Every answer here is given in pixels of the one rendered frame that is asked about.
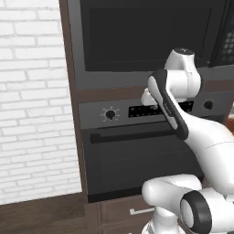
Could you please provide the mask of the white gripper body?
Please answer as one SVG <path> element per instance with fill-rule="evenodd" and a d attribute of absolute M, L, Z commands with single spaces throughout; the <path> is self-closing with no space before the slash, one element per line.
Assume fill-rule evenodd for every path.
<path fill-rule="evenodd" d="M 142 102 L 143 106 L 151 106 L 151 105 L 156 106 L 157 105 L 156 100 L 151 95 L 151 93 L 149 92 L 148 89 L 144 90 L 144 93 L 143 93 L 142 98 L 141 98 L 141 102 Z"/>

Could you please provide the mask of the black microwave door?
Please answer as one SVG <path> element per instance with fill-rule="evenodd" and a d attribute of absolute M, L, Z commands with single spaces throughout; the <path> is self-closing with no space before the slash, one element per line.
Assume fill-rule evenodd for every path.
<path fill-rule="evenodd" d="M 80 0 L 87 71 L 151 71 L 174 48 L 210 60 L 227 0 Z"/>

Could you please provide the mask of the black oven door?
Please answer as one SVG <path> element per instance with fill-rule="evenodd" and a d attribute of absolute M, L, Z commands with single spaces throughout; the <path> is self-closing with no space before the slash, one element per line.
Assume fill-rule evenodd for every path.
<path fill-rule="evenodd" d="M 143 183 L 155 177 L 187 174 L 204 178 L 195 155 L 175 134 L 100 144 L 90 142 L 90 135 L 102 129 L 144 125 L 171 128 L 167 122 L 150 122 L 82 132 L 89 202 L 139 195 Z"/>

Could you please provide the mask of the grey microwave oven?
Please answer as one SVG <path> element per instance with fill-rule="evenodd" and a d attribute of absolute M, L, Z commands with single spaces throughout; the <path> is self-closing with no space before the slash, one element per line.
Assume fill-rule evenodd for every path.
<path fill-rule="evenodd" d="M 87 71 L 81 23 L 80 0 L 69 0 L 69 26 L 78 90 L 144 86 L 151 71 Z M 227 0 L 209 62 L 197 66 L 206 80 L 230 80 L 234 76 L 234 0 Z"/>

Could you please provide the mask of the grey built-in oven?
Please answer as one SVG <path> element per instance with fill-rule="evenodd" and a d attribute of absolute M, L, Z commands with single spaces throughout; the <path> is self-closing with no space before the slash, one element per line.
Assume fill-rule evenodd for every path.
<path fill-rule="evenodd" d="M 108 110 L 116 113 L 112 120 L 105 116 Z M 81 136 L 84 130 L 89 129 L 167 122 L 159 109 L 143 106 L 138 99 L 81 103 L 79 113 Z"/>

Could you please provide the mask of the brown wooden cabinet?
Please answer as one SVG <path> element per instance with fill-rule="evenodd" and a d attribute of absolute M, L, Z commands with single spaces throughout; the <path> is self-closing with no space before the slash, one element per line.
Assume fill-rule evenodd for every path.
<path fill-rule="evenodd" d="M 59 8 L 65 44 L 66 62 L 69 74 L 69 90 L 73 111 L 76 143 L 78 152 L 80 154 L 81 186 L 86 198 L 85 215 L 87 234 L 101 234 L 101 202 L 105 202 L 108 200 L 93 203 L 88 201 L 84 150 L 80 130 L 79 105 L 81 103 L 100 101 L 118 101 L 132 99 L 141 100 L 144 90 L 148 87 L 149 77 L 153 72 L 159 69 L 151 72 L 144 86 L 97 90 L 78 90 L 76 86 L 74 59 L 72 53 L 68 1 L 69 0 L 59 0 Z M 202 79 L 200 92 L 194 98 L 189 98 L 186 101 L 181 101 L 179 103 L 180 108 L 190 115 L 209 121 L 219 122 L 229 129 L 229 127 L 227 126 L 227 120 L 229 117 L 229 112 L 234 104 L 234 76 L 230 80 L 206 80 L 203 75 L 201 75 L 200 73 L 199 75 Z M 211 110 L 207 110 L 204 107 L 204 103 L 206 101 L 213 101 L 213 108 Z M 209 183 L 206 180 L 205 175 L 203 179 L 198 180 L 200 181 L 202 187 L 209 187 Z M 182 230 L 186 234 L 194 234 L 185 226 L 183 222 L 179 222 L 178 226 L 182 228 Z"/>

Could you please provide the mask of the brown drawer front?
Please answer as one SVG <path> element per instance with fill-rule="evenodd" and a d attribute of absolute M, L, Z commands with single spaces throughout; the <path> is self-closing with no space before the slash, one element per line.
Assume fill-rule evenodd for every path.
<path fill-rule="evenodd" d="M 124 197 L 101 202 L 101 234 L 141 234 L 154 212 L 130 215 L 135 210 L 152 208 L 142 196 Z"/>

